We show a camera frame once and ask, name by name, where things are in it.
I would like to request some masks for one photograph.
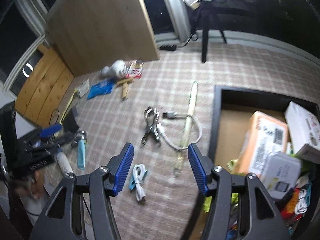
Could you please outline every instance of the red package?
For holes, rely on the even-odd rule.
[[[292,198],[287,203],[287,205],[285,205],[284,209],[281,211],[281,216],[284,219],[287,219],[294,215],[294,208],[296,207],[298,202],[298,195],[299,195],[299,189],[296,188],[292,194]]]

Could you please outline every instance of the blue gripper pad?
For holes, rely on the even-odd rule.
[[[134,147],[131,143],[126,143],[117,156],[113,156],[107,167],[110,168],[109,185],[110,195],[116,196],[122,190],[127,178],[134,154]]]
[[[196,144],[191,143],[188,147],[188,159],[195,176],[199,191],[204,195],[209,191],[208,176],[211,176],[213,163],[210,158],[203,156]]]

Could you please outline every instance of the wooden stick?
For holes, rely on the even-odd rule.
[[[190,115],[193,115],[195,112],[197,92],[198,92],[198,82],[195,81],[193,82],[191,92],[190,92],[190,97],[189,97],[188,114]],[[189,144],[191,124],[192,124],[192,118],[188,116],[186,118],[186,123],[184,125],[182,139],[179,144],[180,147],[187,147]],[[178,152],[178,156],[175,161],[174,169],[173,169],[173,173],[176,177],[181,174],[184,157],[185,157],[185,153],[183,151]]]

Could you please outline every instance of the charging cable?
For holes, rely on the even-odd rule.
[[[294,213],[296,215],[303,214],[307,211],[308,205],[306,203],[306,196],[307,196],[307,190],[302,189],[299,191],[298,195],[298,203],[296,204],[296,207],[294,208]]]
[[[137,201],[139,202],[146,201],[145,200],[146,193],[144,192],[144,189],[142,187],[145,171],[146,171],[146,167],[144,166],[144,164],[138,164],[134,166],[132,170],[134,183],[136,185],[136,198],[137,198]]]
[[[163,113],[162,117],[168,118],[168,119],[191,117],[192,120],[196,123],[197,128],[199,130],[199,136],[194,143],[198,143],[200,141],[200,139],[202,137],[202,128],[201,128],[201,124],[200,124],[199,120],[194,115],[187,114],[187,113],[177,113],[175,111],[167,111],[167,112]],[[188,147],[179,147],[179,146],[175,145],[174,143],[172,143],[169,140],[169,138],[167,137],[167,134],[164,131],[164,127],[161,125],[161,123],[157,124],[156,129],[157,129],[159,135],[161,135],[163,137],[163,139],[167,142],[167,144],[169,144],[173,149],[175,149],[177,151],[182,151],[182,150],[188,149]]]

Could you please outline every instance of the usb cable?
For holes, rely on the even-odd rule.
[[[145,171],[146,171],[146,167],[144,166],[144,164],[135,165],[132,170],[134,183],[136,184],[137,201],[146,201],[145,200],[146,193],[144,192],[144,189],[142,187]]]
[[[199,136],[194,143],[198,143],[200,141],[200,139],[202,137],[202,128],[201,128],[201,124],[200,124],[199,120],[194,115],[187,114],[187,113],[177,113],[175,111],[167,111],[167,112],[163,113],[162,117],[167,118],[167,119],[191,117],[199,130]],[[161,125],[161,123],[157,124],[156,129],[158,131],[158,134],[161,135],[161,137],[163,137],[163,139],[167,142],[167,144],[169,144],[173,149],[175,149],[177,151],[182,151],[182,150],[188,149],[188,147],[179,147],[179,146],[175,145],[174,143],[172,143],[169,140],[169,138],[167,137],[167,134],[164,131],[164,127]]]

